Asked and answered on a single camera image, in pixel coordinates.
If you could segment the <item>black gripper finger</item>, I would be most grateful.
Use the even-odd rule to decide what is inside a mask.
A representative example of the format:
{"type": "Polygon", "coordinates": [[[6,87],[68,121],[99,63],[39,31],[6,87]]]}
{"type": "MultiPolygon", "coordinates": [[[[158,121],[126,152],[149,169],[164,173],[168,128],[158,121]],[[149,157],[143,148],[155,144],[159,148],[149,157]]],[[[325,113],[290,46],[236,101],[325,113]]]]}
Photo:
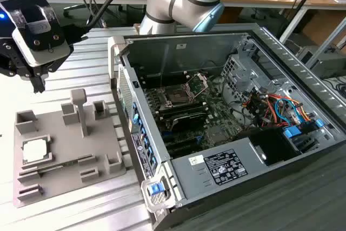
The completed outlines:
{"type": "Polygon", "coordinates": [[[46,74],[34,75],[31,74],[29,80],[33,86],[34,93],[42,93],[45,91],[46,74]]]}

